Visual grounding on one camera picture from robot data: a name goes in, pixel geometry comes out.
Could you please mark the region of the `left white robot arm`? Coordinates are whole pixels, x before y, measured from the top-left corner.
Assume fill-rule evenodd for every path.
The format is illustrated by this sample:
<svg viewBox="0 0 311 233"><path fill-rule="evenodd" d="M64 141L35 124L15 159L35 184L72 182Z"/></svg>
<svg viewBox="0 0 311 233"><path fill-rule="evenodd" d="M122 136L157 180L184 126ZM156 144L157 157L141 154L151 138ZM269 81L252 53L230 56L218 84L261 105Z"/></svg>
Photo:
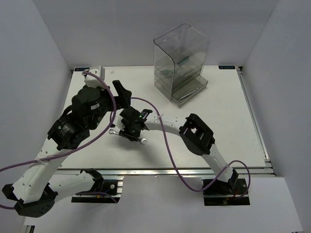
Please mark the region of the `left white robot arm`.
<svg viewBox="0 0 311 233"><path fill-rule="evenodd" d="M97 129L107 112L115 114L119 109L130 107L131 91L119 80L112 84L116 96L107 85L87 81L48 131L36 158L26 163L29 168L16 182L3 187L5 197L15 201L13 210L19 216L39 218L68 196L96 195L102 190L104 179L93 168L83 169L60 183L51 183L50 179L69 155L94 142L81 144L90 136L90 131Z"/></svg>

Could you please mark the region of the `large green screwdriver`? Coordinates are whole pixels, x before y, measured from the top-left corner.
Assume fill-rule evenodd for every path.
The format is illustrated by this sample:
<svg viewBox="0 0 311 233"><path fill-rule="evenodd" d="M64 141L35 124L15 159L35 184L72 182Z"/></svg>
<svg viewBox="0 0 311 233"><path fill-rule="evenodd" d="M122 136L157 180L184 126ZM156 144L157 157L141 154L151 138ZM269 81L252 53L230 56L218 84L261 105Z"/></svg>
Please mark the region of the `large green screwdriver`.
<svg viewBox="0 0 311 233"><path fill-rule="evenodd" d="M182 65L184 65L188 60L189 60L189 56L185 56L185 57L183 57L183 58L177 63L177 65L178 65L178 66L182 66Z"/></svg>

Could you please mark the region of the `silver combination wrench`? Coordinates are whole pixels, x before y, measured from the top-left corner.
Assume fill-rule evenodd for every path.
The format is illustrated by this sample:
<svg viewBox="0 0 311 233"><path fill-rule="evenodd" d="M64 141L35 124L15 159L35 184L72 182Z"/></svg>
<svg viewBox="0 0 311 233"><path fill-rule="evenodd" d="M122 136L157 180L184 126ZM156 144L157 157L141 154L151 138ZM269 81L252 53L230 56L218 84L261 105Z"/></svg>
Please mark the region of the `silver combination wrench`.
<svg viewBox="0 0 311 233"><path fill-rule="evenodd" d="M121 136L121 137L124 137L122 136L119 132L115 131L114 129L110 129L109 131L109 134L111 135L116 135L116 136ZM138 138L137 139L137 142L141 143L141 144L145 144L147 142L147 139L146 138Z"/></svg>
<svg viewBox="0 0 311 233"><path fill-rule="evenodd" d="M194 94L196 91L198 91L198 89L194 89L194 90L188 92L187 94L184 94L183 96L178 97L177 100L178 101L182 101L183 99L186 99L187 97L189 97L192 94Z"/></svg>

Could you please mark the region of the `clear acrylic drawer cabinet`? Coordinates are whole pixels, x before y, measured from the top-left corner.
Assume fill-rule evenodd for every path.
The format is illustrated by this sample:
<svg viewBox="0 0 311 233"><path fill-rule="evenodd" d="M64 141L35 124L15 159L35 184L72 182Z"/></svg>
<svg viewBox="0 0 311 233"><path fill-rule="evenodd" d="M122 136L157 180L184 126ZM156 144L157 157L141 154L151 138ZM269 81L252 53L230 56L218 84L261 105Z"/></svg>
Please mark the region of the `clear acrylic drawer cabinet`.
<svg viewBox="0 0 311 233"><path fill-rule="evenodd" d="M202 77L210 41L190 24L156 37L154 43L154 85L178 107L207 87Z"/></svg>

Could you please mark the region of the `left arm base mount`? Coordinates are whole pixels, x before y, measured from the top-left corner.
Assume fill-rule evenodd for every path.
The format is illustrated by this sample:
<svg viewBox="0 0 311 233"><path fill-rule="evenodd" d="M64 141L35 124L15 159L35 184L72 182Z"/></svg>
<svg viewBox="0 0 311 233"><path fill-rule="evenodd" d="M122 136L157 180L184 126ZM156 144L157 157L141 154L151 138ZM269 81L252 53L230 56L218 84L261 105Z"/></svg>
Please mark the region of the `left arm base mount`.
<svg viewBox="0 0 311 233"><path fill-rule="evenodd" d="M121 198L123 178L104 177L103 182L92 188L89 195L74 195L72 203L117 204Z"/></svg>

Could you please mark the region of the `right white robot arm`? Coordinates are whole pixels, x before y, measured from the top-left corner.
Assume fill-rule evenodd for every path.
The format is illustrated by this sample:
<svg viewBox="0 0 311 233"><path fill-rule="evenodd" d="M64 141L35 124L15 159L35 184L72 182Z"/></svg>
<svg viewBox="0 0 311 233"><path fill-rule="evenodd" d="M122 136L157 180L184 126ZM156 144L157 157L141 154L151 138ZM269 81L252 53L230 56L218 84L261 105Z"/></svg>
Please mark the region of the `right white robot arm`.
<svg viewBox="0 0 311 233"><path fill-rule="evenodd" d="M159 116L152 110L141 112L133 107L122 110L115 125L119 135L130 141L139 141L140 133L147 131L165 131L181 137L186 148L202 157L214 174L216 181L211 185L220 194L229 194L237 188L238 174L220 154L212 129L196 114L186 118Z"/></svg>

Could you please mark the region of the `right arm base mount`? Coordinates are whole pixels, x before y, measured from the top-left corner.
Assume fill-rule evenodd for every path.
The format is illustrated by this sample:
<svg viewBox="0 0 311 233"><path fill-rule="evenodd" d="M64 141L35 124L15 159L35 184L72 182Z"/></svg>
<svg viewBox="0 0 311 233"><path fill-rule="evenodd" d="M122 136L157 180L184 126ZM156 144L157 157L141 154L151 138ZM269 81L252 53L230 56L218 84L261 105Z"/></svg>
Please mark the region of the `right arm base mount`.
<svg viewBox="0 0 311 233"><path fill-rule="evenodd" d="M204 192L204 206L249 206L250 200L245 179L238 179L230 190L218 181Z"/></svg>

